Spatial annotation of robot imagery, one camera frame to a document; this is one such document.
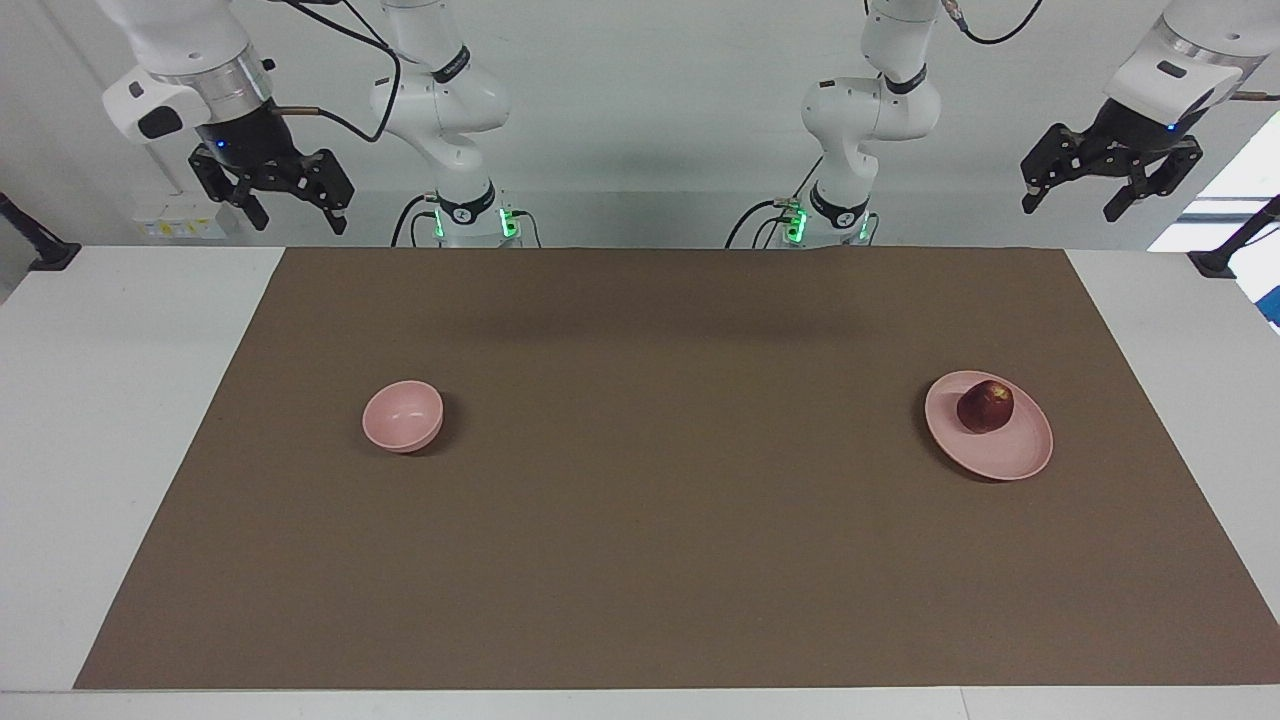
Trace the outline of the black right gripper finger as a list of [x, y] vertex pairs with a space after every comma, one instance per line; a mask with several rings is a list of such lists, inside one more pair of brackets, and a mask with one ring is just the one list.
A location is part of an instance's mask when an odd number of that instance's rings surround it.
[[256, 231], [268, 227], [270, 218], [259, 199], [253, 196], [252, 176], [248, 179], [233, 178], [233, 173], [211, 152], [192, 152], [189, 167], [211, 201], [238, 209]]
[[298, 199], [319, 209], [334, 234], [346, 232], [355, 187], [333, 151], [321, 149], [300, 158]]

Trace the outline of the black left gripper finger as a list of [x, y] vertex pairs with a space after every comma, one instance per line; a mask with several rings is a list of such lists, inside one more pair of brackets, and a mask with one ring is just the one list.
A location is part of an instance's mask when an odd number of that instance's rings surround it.
[[1116, 146], [1105, 156], [1103, 168], [1125, 179], [1105, 204], [1103, 218], [1115, 223], [1134, 204], [1151, 196], [1167, 197], [1203, 156], [1197, 140], [1180, 140], [1166, 151], [1139, 152]]
[[1021, 210], [1027, 215], [1038, 209], [1052, 188], [1085, 176], [1087, 161], [1082, 149], [1092, 129], [1074, 131], [1064, 123], [1055, 123], [1024, 156], [1020, 172], [1027, 190]]

